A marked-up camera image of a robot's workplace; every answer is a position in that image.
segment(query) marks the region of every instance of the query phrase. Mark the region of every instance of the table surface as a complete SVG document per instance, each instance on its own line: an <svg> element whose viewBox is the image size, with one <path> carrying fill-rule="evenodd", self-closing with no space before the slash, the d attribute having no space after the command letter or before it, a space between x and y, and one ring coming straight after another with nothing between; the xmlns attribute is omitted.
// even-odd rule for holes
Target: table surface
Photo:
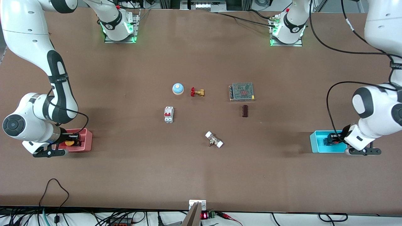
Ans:
<svg viewBox="0 0 402 226"><path fill-rule="evenodd" d="M237 16L263 22L251 12ZM379 138L376 157L311 153L309 135L331 129L325 96L336 82L385 82L385 56L326 49L307 28L303 47L271 47L264 26L204 11L152 10L136 44L104 44L90 8L46 13L51 39L65 62L80 111L90 117L92 151L33 158L0 133L0 205L37 205L50 178L70 192L66 205L186 209L189 199L227 211L402 213L402 139ZM350 21L363 34L365 14ZM313 14L331 46L372 51L353 36L341 14ZM46 93L43 71L7 51L0 66L0 118L28 92ZM180 82L185 94L176 96ZM230 103L228 86L253 82L256 101ZM191 97L190 88L205 89ZM335 125L357 120L359 86L330 97ZM164 123L165 106L175 109ZM78 116L65 128L79 128ZM225 143L208 147L212 131ZM60 205L52 183L43 205Z"/></svg>

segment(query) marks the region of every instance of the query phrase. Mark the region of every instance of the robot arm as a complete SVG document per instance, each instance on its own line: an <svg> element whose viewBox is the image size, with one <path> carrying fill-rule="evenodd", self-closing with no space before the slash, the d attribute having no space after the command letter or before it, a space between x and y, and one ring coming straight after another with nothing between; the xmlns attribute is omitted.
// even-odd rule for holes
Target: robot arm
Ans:
<svg viewBox="0 0 402 226"><path fill-rule="evenodd" d="M94 9L111 40L125 39L133 32L127 29L127 21L132 13L118 10L111 2L85 2ZM77 115L73 112L78 111L78 106L71 91L67 70L49 39L44 15L44 11L71 13L76 7L77 0L0 1L0 19L7 46L17 56L41 68L47 74L54 93L54 96L26 94L17 109L3 121L6 134L22 140L23 146L32 154L43 150L52 151L51 144L59 144L66 139L63 135L65 130L52 121L68 123Z"/></svg>
<svg viewBox="0 0 402 226"><path fill-rule="evenodd" d="M272 35L285 44L293 44L302 36L310 10L310 0L292 0L289 10L281 12Z"/></svg>
<svg viewBox="0 0 402 226"><path fill-rule="evenodd" d="M365 25L366 41L387 53L402 56L402 1L369 0ZM352 104L360 119L349 128L344 140L363 150L376 138L402 130L402 59L392 57L391 84L357 89Z"/></svg>

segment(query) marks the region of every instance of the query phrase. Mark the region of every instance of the red tray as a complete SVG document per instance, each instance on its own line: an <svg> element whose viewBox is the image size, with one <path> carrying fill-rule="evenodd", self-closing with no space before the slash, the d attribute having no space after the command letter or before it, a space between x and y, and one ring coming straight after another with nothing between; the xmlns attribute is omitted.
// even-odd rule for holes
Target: red tray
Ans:
<svg viewBox="0 0 402 226"><path fill-rule="evenodd" d="M80 129L66 129L68 133L76 133ZM81 146L67 146L64 142L59 145L59 149L67 149L68 152L89 152L92 148L92 133L87 129L83 129L80 133Z"/></svg>

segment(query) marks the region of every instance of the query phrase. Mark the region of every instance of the red valve handle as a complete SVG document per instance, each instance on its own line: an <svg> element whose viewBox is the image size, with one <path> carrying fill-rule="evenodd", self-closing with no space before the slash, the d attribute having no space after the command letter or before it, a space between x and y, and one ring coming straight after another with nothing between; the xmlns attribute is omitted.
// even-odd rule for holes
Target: red valve handle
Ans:
<svg viewBox="0 0 402 226"><path fill-rule="evenodd" d="M190 93L190 95L193 97L194 94L195 94L195 89L194 89L194 87L193 87L193 88L191 88L191 93Z"/></svg>

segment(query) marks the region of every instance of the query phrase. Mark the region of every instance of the yellow object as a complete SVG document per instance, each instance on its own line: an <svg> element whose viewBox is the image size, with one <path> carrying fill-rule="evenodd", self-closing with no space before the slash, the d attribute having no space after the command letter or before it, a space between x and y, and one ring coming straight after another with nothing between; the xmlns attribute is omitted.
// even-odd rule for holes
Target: yellow object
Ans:
<svg viewBox="0 0 402 226"><path fill-rule="evenodd" d="M205 90L203 89L196 90L194 93L200 95L201 97L205 96Z"/></svg>
<svg viewBox="0 0 402 226"><path fill-rule="evenodd" d="M74 144L74 141L73 140L70 140L70 141L66 140L65 143L66 143L67 146L71 146L71 145Z"/></svg>

